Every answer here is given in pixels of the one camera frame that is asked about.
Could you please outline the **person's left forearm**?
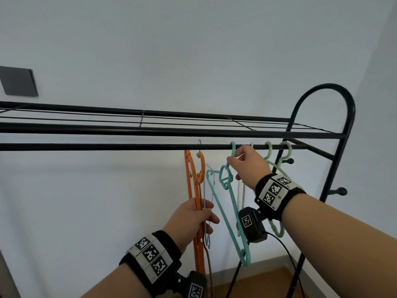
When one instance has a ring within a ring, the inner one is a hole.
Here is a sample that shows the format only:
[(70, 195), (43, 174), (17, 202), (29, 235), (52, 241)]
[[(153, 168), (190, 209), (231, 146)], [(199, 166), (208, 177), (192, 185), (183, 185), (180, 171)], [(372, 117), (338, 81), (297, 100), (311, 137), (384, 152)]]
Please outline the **person's left forearm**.
[(127, 264), (118, 266), (81, 298), (151, 298)]

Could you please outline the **black wristband with markers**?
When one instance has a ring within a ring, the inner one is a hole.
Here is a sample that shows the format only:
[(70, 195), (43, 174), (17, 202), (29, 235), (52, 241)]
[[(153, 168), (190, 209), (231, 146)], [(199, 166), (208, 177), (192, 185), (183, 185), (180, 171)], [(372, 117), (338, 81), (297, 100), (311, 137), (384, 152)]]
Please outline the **black wristband with markers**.
[(286, 205), (299, 194), (306, 194), (300, 185), (289, 177), (272, 173), (255, 186), (255, 203), (266, 218), (281, 222)]
[(126, 264), (152, 298), (171, 289), (181, 267), (181, 251), (163, 230), (145, 235), (127, 250), (119, 265)]

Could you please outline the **person's left hand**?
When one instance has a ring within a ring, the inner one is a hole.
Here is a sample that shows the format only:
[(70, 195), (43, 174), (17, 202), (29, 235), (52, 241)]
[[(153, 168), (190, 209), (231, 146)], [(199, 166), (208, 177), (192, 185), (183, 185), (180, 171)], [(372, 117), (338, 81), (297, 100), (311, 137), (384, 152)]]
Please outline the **person's left hand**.
[[(171, 215), (162, 231), (174, 241), (181, 254), (184, 254), (187, 246), (194, 240), (199, 228), (202, 226), (202, 212), (212, 212), (214, 204), (207, 201), (206, 209), (197, 209), (195, 199), (189, 199), (182, 203)], [(213, 228), (209, 227), (209, 234), (213, 233)]]

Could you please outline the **thin pale blue hanger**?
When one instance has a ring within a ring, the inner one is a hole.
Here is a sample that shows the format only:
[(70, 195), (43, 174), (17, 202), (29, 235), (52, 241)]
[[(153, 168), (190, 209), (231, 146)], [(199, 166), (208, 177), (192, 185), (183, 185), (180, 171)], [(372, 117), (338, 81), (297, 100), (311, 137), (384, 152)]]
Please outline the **thin pale blue hanger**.
[[(205, 173), (206, 168), (209, 167), (205, 163), (205, 158), (202, 151), (199, 149), (198, 153), (196, 154), (197, 158), (200, 160), (200, 170), (196, 174), (196, 182), (199, 191), (199, 197), (202, 200), (201, 209), (208, 208), (207, 206), (207, 199), (206, 199), (206, 181), (205, 181)], [(209, 234), (209, 227), (211, 226), (211, 222), (204, 222), (203, 223), (203, 231), (202, 231), (202, 242), (203, 246), (205, 245), (207, 249), (211, 249), (211, 234)]]

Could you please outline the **person's right forearm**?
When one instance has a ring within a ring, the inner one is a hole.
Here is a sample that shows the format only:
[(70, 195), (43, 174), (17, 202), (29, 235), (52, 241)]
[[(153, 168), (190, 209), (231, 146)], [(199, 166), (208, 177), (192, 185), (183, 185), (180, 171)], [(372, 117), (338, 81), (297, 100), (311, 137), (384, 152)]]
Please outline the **person's right forearm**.
[(397, 239), (307, 194), (283, 202), (281, 223), (340, 298), (397, 298)]

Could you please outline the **black metal clothes rack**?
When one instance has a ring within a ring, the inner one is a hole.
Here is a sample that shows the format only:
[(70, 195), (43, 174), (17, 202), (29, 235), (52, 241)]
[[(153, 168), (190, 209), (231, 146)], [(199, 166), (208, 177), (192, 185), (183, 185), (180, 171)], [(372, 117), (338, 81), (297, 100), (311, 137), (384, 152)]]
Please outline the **black metal clothes rack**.
[[(340, 133), (315, 128), (295, 122), (302, 103), (320, 90), (333, 90), (345, 100), (347, 115)], [(9, 112), (34, 112), (39, 117), (2, 116)], [(74, 118), (48, 118), (43, 115), (79, 115), (108, 118), (131, 118), (133, 120), (92, 120)], [(282, 163), (293, 164), (290, 159), (293, 149), (309, 150), (331, 161), (329, 173), (324, 183), (320, 201), (325, 203), (329, 195), (347, 195), (344, 187), (331, 190), (337, 168), (340, 164), (345, 145), (350, 136), (355, 119), (355, 102), (344, 87), (326, 83), (309, 89), (296, 103), (290, 118), (273, 118), (244, 115), (221, 115), (156, 110), (137, 110), (103, 108), (90, 106), (53, 105), (28, 102), (0, 101), (0, 120), (37, 120), (50, 122), (3, 122), (0, 121), (0, 133), (11, 134), (51, 134), (51, 135), (105, 135), (105, 136), (149, 136), (149, 137), (212, 137), (212, 138), (282, 138), (278, 145), (267, 141), (263, 145), (253, 145), (258, 150), (268, 150), (265, 160), (271, 157), (273, 150), (280, 150), (272, 171), (285, 172)], [(330, 154), (298, 139), (338, 139), (335, 154)], [(0, 143), (0, 151), (100, 151), (100, 150), (187, 150), (184, 154), (187, 172), (193, 172), (193, 161), (189, 150), (235, 150), (237, 145), (230, 144), (155, 144), (155, 143)]]

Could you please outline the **black left wristband with markers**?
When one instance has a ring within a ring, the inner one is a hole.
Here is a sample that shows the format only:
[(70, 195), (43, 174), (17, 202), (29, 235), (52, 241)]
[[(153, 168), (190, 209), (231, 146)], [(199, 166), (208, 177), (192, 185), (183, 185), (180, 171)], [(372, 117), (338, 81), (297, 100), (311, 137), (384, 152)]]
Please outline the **black left wristband with markers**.
[(163, 230), (145, 235), (127, 250), (119, 265), (126, 264), (152, 298), (171, 289), (181, 267), (181, 251)]

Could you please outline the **grey wall panel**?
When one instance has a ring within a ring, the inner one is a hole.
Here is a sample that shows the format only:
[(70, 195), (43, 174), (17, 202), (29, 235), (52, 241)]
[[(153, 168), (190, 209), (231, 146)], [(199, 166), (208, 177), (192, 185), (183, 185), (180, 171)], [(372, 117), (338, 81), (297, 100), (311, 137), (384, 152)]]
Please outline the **grey wall panel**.
[(32, 69), (0, 65), (0, 82), (6, 95), (32, 98), (39, 96)]

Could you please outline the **thin brown hanger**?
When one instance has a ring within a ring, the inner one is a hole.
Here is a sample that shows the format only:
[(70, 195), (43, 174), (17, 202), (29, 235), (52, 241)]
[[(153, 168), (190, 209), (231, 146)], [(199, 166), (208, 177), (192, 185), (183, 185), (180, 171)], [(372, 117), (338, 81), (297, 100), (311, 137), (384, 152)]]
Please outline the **thin brown hanger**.
[(204, 250), (206, 251), (208, 270), (209, 270), (209, 276), (210, 276), (210, 290), (209, 290), (210, 298), (214, 298), (214, 282), (213, 282), (213, 275), (212, 275), (211, 260), (210, 260), (209, 251), (205, 245), (204, 245)]

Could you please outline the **white plastic hanger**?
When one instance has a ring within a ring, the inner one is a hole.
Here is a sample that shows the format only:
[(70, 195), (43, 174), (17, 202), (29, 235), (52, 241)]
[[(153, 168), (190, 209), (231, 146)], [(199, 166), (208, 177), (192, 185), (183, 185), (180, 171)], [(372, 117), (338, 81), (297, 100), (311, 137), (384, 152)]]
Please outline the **white plastic hanger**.
[(245, 183), (242, 180), (238, 180), (238, 186), (237, 186), (238, 210), (242, 210), (245, 207), (245, 191), (246, 191)]

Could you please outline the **person's right hand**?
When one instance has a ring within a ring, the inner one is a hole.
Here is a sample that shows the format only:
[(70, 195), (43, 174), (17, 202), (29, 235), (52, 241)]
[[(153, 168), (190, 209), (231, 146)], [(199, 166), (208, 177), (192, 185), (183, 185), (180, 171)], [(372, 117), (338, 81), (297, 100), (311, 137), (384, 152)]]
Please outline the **person's right hand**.
[(268, 163), (251, 145), (240, 146), (234, 157), (241, 160), (241, 171), (236, 171), (235, 179), (242, 180), (252, 190), (262, 178), (271, 174)]

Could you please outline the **black right wristband with markers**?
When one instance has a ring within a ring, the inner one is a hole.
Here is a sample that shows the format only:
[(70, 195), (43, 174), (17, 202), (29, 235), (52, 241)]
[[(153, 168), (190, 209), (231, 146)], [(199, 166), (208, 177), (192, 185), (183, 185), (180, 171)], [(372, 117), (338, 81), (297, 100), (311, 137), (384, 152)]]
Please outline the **black right wristband with markers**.
[(272, 173), (255, 186), (255, 203), (266, 218), (281, 222), (286, 205), (299, 194), (306, 194), (300, 185), (289, 177)]

